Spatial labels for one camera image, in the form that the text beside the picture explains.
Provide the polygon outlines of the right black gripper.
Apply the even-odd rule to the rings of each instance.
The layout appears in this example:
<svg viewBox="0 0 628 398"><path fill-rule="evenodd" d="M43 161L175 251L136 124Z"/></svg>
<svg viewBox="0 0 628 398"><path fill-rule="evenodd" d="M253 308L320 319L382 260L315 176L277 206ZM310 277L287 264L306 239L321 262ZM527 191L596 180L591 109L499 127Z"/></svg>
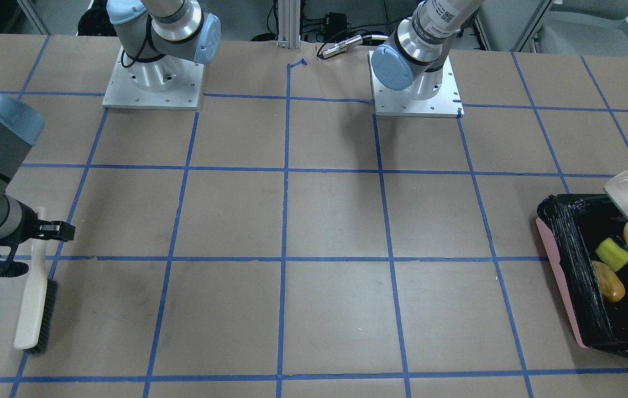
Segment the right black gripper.
<svg viewBox="0 0 628 398"><path fill-rule="evenodd" d="M70 242L75 239L76 227L62 220L39 220L35 211L22 211L18 228L8 236L0 238L0 277L19 277L26 274L29 265L16 261L18 246L33 236L34 224L38 222L38 239L44 241Z"/></svg>

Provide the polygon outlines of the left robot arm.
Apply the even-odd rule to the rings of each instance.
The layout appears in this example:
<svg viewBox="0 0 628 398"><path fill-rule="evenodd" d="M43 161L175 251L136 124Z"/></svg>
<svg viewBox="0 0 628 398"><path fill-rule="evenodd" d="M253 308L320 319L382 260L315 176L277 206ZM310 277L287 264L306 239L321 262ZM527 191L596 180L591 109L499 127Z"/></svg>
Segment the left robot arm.
<svg viewBox="0 0 628 398"><path fill-rule="evenodd" d="M423 1L375 48L370 65L386 88L402 91L423 73L443 66L453 35L482 1Z"/></svg>

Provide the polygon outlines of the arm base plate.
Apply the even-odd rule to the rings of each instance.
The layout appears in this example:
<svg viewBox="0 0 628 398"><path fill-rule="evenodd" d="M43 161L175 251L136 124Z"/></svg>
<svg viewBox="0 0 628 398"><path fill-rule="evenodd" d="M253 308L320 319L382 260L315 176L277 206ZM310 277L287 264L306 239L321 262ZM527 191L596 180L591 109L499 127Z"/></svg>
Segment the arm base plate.
<svg viewBox="0 0 628 398"><path fill-rule="evenodd" d="M461 118L465 115L450 57L442 70L423 73L402 91L380 83L372 65L369 70L377 116Z"/></svg>
<svg viewBox="0 0 628 398"><path fill-rule="evenodd" d="M102 105L105 108L135 110L186 110L201 108L201 95L205 87L206 65L165 56L152 63L132 64L117 54Z"/></svg>

